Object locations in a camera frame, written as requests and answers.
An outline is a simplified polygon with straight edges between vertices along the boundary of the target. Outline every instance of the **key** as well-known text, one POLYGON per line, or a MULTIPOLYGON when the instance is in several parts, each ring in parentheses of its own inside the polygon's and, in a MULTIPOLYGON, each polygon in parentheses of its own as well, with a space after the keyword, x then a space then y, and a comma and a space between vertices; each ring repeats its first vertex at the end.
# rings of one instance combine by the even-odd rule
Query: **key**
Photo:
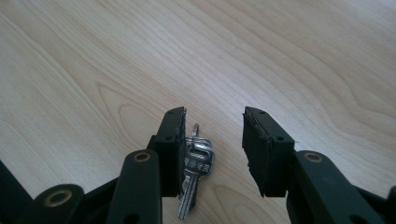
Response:
POLYGON ((195 124, 191 138, 186 138, 185 180, 178 218, 183 220, 195 205, 198 181, 210 175, 215 153, 208 139, 198 137, 199 125, 195 124))

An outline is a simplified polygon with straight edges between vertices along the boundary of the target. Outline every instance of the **light wood surface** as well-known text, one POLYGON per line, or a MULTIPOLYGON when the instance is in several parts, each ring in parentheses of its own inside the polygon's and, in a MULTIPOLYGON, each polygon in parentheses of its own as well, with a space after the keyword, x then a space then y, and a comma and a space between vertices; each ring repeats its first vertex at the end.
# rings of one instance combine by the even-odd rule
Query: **light wood surface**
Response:
MULTIPOLYGON (((377 0, 0 1, 0 159, 35 197, 118 176, 165 111, 217 153, 185 223, 288 223, 241 148, 246 105, 351 183, 396 185, 396 4, 377 0)), ((177 219, 163 199, 163 222, 177 219)))

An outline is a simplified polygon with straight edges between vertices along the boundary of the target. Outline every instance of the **metal key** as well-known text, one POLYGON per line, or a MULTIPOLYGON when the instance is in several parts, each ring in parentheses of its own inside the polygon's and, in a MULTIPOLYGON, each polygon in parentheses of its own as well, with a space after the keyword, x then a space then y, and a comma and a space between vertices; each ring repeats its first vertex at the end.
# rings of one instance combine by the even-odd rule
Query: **metal key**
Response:
POLYGON ((203 176, 210 175, 215 153, 208 139, 198 137, 199 125, 195 124, 191 138, 186 138, 185 179, 183 195, 178 208, 178 218, 183 220, 193 208, 196 200, 198 181, 203 176))

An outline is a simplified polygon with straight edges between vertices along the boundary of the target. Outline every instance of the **screw hole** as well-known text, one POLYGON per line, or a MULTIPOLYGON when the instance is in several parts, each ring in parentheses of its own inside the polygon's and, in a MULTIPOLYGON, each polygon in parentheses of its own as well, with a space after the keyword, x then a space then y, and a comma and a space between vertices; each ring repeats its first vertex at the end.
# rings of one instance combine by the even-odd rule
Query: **screw hole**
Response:
POLYGON ((307 160, 312 161, 312 162, 322 162, 323 161, 323 159, 318 154, 315 154, 315 153, 307 152, 304 154, 304 156, 307 160))
POLYGON ((349 218, 355 224, 368 224, 368 222, 364 218, 357 215, 352 215, 349 218))
POLYGON ((148 161, 151 156, 146 152, 141 152, 139 154, 134 155, 134 159, 136 161, 148 161))
POLYGON ((73 193, 69 189, 60 189, 51 193, 46 200, 44 205, 47 207, 57 207, 69 201, 73 193))
POLYGON ((124 224, 135 224, 140 220, 140 217, 138 214, 129 214, 124 218, 124 224))

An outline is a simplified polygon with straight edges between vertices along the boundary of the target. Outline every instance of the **key blade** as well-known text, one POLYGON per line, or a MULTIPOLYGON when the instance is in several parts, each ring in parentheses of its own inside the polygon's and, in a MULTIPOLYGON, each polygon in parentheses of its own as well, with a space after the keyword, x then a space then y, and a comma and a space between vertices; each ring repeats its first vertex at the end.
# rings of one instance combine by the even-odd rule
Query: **key blade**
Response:
POLYGON ((187 214, 190 212, 192 199, 197 188, 198 176, 186 175, 186 179, 188 181, 188 185, 185 193, 181 197, 181 204, 180 207, 178 208, 178 218, 180 220, 184 220, 187 214))

